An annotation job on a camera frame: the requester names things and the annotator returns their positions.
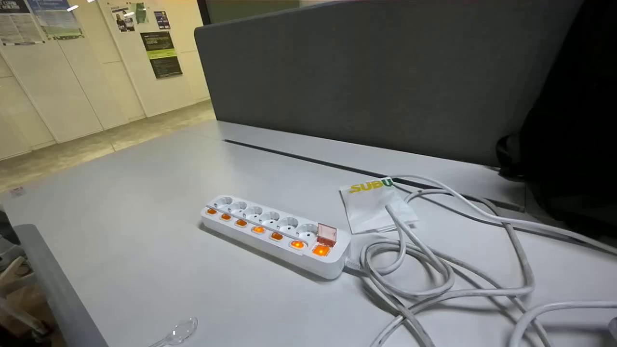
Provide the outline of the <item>dark green wall poster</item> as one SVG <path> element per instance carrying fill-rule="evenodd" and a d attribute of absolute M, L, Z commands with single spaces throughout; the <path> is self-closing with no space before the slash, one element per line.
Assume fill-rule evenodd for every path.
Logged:
<path fill-rule="evenodd" d="M 167 31 L 142 32 L 140 40 L 156 79 L 181 75 L 179 58 Z"/>

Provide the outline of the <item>grey desk partition panel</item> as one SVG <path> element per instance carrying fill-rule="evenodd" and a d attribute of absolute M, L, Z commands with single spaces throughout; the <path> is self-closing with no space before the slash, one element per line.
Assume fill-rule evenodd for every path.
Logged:
<path fill-rule="evenodd" d="M 198 27 L 221 121 L 478 164 L 520 129 L 582 0 L 355 0 Z"/>

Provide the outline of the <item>clear plastic piece on table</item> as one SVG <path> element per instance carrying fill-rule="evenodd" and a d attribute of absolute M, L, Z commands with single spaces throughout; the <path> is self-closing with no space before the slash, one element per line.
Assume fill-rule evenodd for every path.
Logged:
<path fill-rule="evenodd" d="M 154 341 L 150 347 L 179 347 L 181 343 L 185 343 L 189 337 L 194 335 L 196 327 L 198 327 L 196 318 L 185 318 L 177 322 L 164 337 Z"/>

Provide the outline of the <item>white multi-socket power strip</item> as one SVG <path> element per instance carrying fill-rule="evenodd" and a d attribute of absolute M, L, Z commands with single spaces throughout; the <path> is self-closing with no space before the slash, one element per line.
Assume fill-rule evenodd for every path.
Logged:
<path fill-rule="evenodd" d="M 200 210 L 200 223 L 239 246 L 318 279 L 337 279 L 345 268 L 351 233 L 233 194 Z"/>

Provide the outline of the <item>white wall poster top left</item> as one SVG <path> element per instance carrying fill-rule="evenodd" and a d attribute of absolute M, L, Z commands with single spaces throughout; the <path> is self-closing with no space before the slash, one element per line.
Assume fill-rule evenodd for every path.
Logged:
<path fill-rule="evenodd" d="M 0 0 L 0 44 L 81 38 L 75 9 L 69 0 Z"/>

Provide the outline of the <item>black office chair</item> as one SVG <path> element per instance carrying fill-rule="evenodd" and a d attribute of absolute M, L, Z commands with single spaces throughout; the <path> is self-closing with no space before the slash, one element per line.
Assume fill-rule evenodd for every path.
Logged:
<path fill-rule="evenodd" d="M 516 133 L 495 142 L 499 175 L 524 181 L 570 229 L 617 233 L 617 0 L 584 0 Z"/>

